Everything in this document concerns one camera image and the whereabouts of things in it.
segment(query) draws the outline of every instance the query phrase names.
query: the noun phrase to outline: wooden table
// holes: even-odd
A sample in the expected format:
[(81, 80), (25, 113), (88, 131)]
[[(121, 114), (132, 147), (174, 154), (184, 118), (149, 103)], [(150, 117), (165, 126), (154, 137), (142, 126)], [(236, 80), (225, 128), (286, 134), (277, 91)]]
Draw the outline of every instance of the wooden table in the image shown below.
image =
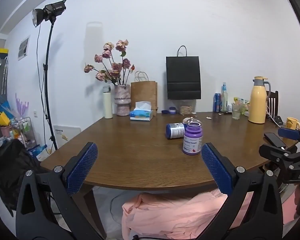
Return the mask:
[[(268, 160), (260, 157), (259, 147), (266, 143), (265, 132), (278, 127), (266, 120), (255, 124), (241, 116), (198, 113), (202, 122), (203, 143), (211, 142), (234, 166), (250, 170)], [(182, 152), (182, 139), (168, 140), (166, 124), (182, 122), (179, 114), (157, 114), (150, 122), (130, 121), (128, 116), (101, 119), (71, 139), (41, 165), (53, 170), (64, 166), (87, 142), (98, 147), (98, 159), (90, 170), (80, 193), (72, 196), (87, 220), (106, 238), (92, 188), (94, 185), (131, 190), (171, 190), (214, 184), (201, 155)], [(296, 142), (284, 139), (288, 147)]]

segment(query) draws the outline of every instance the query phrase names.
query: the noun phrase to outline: pink fabric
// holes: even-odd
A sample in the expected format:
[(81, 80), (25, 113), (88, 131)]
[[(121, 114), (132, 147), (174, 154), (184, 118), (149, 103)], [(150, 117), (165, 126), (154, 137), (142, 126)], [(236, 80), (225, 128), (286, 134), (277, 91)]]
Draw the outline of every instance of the pink fabric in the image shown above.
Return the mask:
[(294, 215), (296, 213), (297, 205), (295, 204), (295, 194), (298, 194), (296, 190), (283, 204), (282, 204), (282, 214), (283, 214), (283, 224), (287, 224), (294, 220)]
[[(246, 195), (231, 228), (240, 225), (252, 194), (249, 192)], [(130, 240), (131, 229), (153, 237), (196, 238), (208, 226), (226, 198), (227, 195), (222, 194), (219, 189), (200, 193), (193, 198), (141, 193), (122, 206), (123, 239)]]

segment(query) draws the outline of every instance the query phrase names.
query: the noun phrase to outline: brown paper bag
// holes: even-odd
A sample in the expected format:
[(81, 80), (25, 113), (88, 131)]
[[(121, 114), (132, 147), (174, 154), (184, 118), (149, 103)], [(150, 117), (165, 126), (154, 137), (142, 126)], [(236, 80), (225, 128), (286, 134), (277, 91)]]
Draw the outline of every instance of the brown paper bag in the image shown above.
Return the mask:
[(149, 101), (153, 115), (158, 110), (158, 84), (155, 81), (140, 81), (131, 83), (131, 110), (136, 107), (136, 102)]

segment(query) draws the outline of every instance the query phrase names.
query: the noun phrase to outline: tissue box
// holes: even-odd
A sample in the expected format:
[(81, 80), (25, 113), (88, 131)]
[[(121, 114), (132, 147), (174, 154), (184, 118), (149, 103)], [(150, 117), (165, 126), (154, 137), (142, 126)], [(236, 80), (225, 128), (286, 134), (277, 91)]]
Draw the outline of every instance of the tissue box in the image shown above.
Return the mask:
[(153, 110), (133, 110), (130, 112), (130, 120), (150, 121), (153, 117)]

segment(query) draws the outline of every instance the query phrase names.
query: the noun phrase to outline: white thermos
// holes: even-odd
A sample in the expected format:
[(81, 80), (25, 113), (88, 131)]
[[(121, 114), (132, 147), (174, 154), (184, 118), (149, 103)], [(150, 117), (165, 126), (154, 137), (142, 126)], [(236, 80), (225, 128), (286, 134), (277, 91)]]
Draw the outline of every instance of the white thermos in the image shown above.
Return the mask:
[(110, 86), (103, 87), (103, 110), (106, 119), (112, 118), (112, 101)]

